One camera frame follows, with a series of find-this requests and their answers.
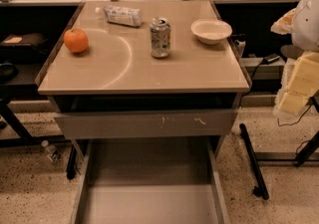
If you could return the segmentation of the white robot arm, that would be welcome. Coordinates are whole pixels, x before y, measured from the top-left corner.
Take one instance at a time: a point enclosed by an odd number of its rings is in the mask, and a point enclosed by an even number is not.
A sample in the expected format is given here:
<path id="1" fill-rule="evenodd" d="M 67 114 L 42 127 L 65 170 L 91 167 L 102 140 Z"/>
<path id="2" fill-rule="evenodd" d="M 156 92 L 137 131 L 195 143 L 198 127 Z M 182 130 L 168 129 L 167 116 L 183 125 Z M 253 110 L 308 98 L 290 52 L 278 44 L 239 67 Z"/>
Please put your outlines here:
<path id="1" fill-rule="evenodd" d="M 290 34 L 292 44 L 303 51 L 293 70 L 283 77 L 276 99 L 277 113 L 298 115 L 319 91 L 319 0 L 301 0 L 270 31 Z"/>

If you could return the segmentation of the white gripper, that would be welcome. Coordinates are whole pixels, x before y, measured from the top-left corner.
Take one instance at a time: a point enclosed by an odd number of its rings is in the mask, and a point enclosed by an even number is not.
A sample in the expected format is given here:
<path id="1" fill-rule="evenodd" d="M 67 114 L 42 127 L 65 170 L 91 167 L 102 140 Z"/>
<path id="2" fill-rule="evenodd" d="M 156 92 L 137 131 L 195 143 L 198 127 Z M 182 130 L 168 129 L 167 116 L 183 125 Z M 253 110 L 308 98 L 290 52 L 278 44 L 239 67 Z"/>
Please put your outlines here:
<path id="1" fill-rule="evenodd" d="M 293 32 L 295 8 L 280 17 L 270 28 L 279 35 Z M 278 109 L 282 112 L 299 114 L 309 99 L 319 91 L 319 53 L 304 52 L 295 63 Z"/>

